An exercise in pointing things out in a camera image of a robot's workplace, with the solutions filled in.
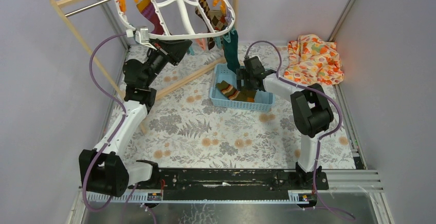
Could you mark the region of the dark teal sock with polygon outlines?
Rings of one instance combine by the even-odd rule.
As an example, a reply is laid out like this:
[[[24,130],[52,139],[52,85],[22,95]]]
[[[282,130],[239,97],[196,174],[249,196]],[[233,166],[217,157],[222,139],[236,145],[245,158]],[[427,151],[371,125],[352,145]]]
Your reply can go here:
[[[222,36],[222,43],[227,68],[236,74],[237,70],[240,68],[238,59],[238,32],[232,28],[227,34]]]

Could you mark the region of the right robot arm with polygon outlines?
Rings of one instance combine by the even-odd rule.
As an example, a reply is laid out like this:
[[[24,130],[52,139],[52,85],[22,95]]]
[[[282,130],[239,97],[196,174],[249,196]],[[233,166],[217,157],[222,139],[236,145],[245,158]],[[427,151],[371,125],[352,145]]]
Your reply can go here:
[[[240,90],[269,92],[284,98],[291,105],[294,125],[301,134],[301,155],[296,169],[295,182],[299,188],[308,189],[315,183],[312,171],[318,168],[318,139],[329,129],[334,120],[328,97],[319,84],[298,86],[286,81],[271,69],[265,69],[260,59],[246,57],[244,67],[237,70],[237,87]]]

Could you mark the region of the white plastic clip hanger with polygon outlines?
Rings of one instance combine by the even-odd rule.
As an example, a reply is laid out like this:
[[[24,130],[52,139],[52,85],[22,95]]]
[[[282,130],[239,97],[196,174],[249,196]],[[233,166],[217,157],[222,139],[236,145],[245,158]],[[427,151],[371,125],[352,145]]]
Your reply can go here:
[[[227,34],[235,26],[236,12],[229,0],[151,0],[164,28],[164,34],[153,34],[154,26],[138,11],[141,0],[115,0],[116,12],[125,29],[147,27],[151,40],[205,41]],[[228,22],[222,31],[214,30],[210,10],[221,10]]]

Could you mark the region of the olive orange sock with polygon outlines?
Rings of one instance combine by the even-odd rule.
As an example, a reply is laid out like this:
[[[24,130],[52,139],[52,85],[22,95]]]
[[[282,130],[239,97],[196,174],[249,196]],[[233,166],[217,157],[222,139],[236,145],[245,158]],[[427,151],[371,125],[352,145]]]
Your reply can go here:
[[[256,91],[238,90],[226,81],[216,83],[215,86],[230,101],[255,102]]]

